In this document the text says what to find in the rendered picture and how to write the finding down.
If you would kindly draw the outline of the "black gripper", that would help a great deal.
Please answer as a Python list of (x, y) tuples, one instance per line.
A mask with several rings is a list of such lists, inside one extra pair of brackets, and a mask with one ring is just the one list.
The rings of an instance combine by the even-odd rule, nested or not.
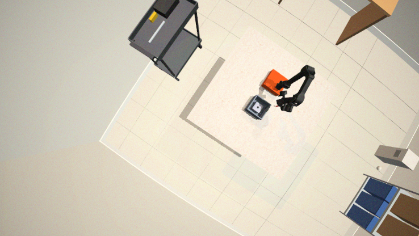
[[(282, 96), (282, 98), (285, 98), (285, 95), (286, 94), (287, 94), (287, 90), (283, 90), (283, 91), (280, 91), (280, 95), (279, 96)], [(284, 111), (284, 108), (286, 107), (286, 104), (288, 104), (287, 103), (287, 98), (285, 98), (284, 102), (286, 102), (286, 103), (282, 107), (280, 107), (281, 108), (281, 111)]]

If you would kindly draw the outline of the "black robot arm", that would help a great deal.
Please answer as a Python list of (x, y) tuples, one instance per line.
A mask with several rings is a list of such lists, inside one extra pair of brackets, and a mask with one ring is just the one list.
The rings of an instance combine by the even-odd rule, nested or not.
[[(310, 86), (311, 82), (314, 80), (315, 74), (316, 72), (313, 67), (311, 67), (310, 65), (305, 65), (301, 69), (300, 73), (296, 74), (291, 79), (286, 80), (286, 81), (279, 81), (279, 83), (277, 83), (276, 88), (278, 90), (281, 90), (281, 88), (288, 89), (290, 88), (292, 83), (298, 81), (302, 77), (305, 77), (305, 80), (302, 86), (300, 87), (299, 92), (297, 94), (293, 94), (293, 97), (287, 98), (288, 104), (286, 104), (284, 111), (292, 112), (293, 107), (297, 107), (300, 104), (302, 104), (302, 102), (305, 99), (305, 93), (308, 90), (308, 87)], [(282, 107), (286, 103), (284, 102), (284, 100), (285, 98), (278, 99), (276, 100), (276, 104), (279, 107)]]

